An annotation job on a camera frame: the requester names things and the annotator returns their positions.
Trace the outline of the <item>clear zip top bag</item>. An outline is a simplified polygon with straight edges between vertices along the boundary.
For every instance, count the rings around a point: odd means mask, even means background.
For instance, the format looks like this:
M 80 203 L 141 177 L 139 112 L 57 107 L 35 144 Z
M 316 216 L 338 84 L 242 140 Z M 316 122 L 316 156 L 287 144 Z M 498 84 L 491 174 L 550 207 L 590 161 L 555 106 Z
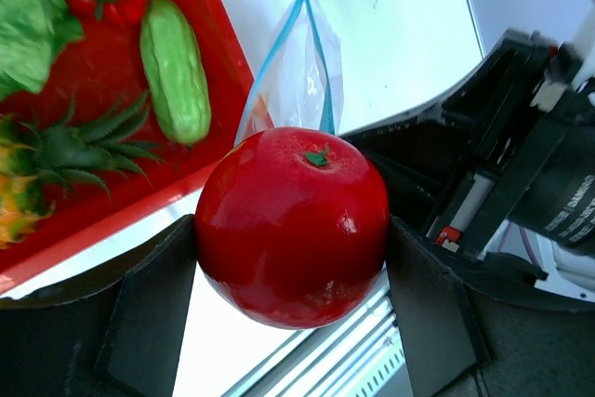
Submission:
M 339 38 L 318 0 L 294 0 L 273 31 L 234 144 L 280 126 L 336 134 L 343 105 Z

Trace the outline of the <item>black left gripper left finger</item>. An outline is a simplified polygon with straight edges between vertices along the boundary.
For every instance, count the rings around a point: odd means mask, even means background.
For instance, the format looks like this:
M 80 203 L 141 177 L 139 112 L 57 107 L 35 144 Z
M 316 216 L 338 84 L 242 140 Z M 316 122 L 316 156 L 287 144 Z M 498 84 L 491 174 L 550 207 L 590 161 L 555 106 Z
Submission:
M 193 218 L 1 301 L 4 396 L 170 396 L 196 270 Z

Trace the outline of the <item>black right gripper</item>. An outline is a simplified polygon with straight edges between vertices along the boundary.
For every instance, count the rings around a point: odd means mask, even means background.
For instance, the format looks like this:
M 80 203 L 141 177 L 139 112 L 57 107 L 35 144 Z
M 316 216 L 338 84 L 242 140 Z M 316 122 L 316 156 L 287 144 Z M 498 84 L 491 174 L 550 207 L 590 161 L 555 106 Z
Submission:
M 514 254 L 543 290 L 593 293 L 594 72 L 576 45 L 507 30 L 438 97 L 345 138 L 436 245 Z

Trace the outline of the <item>red tomato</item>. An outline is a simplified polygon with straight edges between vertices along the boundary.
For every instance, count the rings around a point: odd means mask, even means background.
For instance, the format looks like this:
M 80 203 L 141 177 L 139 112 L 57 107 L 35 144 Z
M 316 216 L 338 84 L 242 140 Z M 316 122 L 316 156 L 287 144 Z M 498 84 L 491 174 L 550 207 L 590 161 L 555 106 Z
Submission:
M 346 140 L 275 127 L 221 159 L 195 211 L 197 261 L 234 308 L 283 329 L 332 324 L 384 264 L 388 190 Z

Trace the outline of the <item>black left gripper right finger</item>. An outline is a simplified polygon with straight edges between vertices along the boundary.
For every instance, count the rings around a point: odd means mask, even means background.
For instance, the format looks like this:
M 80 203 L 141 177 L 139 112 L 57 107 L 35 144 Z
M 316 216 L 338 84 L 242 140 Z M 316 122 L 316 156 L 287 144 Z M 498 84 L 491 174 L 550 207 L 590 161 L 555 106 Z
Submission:
M 489 271 L 397 218 L 387 268 L 416 396 L 593 395 L 593 303 Z

